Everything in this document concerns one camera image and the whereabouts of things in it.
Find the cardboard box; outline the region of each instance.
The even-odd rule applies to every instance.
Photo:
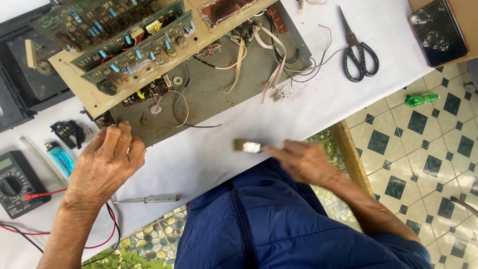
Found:
[[[434,0],[408,0],[412,12],[420,10]],[[451,10],[455,14],[456,22],[463,33],[470,53],[458,60],[447,64],[468,61],[478,57],[478,0],[448,0]]]

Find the person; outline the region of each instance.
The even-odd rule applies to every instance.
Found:
[[[79,156],[38,269],[79,269],[100,208],[144,165],[127,122],[103,129]],[[285,140],[264,162],[192,200],[176,269],[431,268],[418,236],[332,166],[322,145]],[[332,220],[309,184],[354,213],[363,233]]]

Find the white tablecloth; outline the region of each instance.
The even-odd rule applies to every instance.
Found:
[[[47,0],[2,1],[0,21],[14,17]],[[343,74],[342,53],[323,66],[319,74],[305,84],[290,81],[283,84],[286,97],[278,102],[255,96],[231,107],[202,125],[223,123],[220,128],[190,128],[148,149],[146,165],[115,194],[115,199],[179,194],[176,203],[125,204],[115,206],[123,235],[128,235],[157,217],[179,207],[203,192],[258,164],[267,157],[232,151],[235,138],[246,137],[279,146],[285,138],[305,139],[356,111],[408,85],[431,69],[411,31],[407,18],[411,13],[407,0],[330,0],[326,6],[306,5],[300,15],[298,2],[282,0],[298,30],[317,60],[328,43],[330,27],[333,42],[326,58],[346,43],[337,5],[342,10],[360,42],[367,43],[380,59],[380,71],[361,83],[352,83]],[[57,140],[49,125],[57,120],[74,119],[88,123],[78,112],[82,106],[76,98],[39,113],[36,118],[13,130],[0,134],[0,152],[21,149],[49,191],[58,187],[48,174],[25,151],[19,141],[21,135],[35,133],[31,139],[40,147],[44,142]],[[62,194],[55,194],[51,202],[11,221],[0,210],[0,222],[16,224],[20,228],[49,231]],[[87,246],[102,243],[111,233],[111,219],[104,209],[91,231]],[[34,268],[40,252],[20,235],[0,229],[0,268]],[[108,243],[112,245],[115,237]],[[47,236],[37,236],[35,242],[45,246]],[[101,249],[84,251],[88,258]]]

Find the green plastic bottle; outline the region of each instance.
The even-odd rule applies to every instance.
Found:
[[[426,103],[432,103],[435,102],[440,98],[440,95],[435,94],[435,93],[424,93],[420,96],[412,96],[410,97],[405,103],[407,103],[408,106],[410,107],[415,107],[417,105],[423,105]]]

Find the blue lighter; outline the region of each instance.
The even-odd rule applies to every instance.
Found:
[[[66,152],[61,148],[57,142],[48,142],[43,145],[48,155],[55,161],[56,165],[65,173],[67,177],[70,177],[71,171],[75,163],[68,157]]]

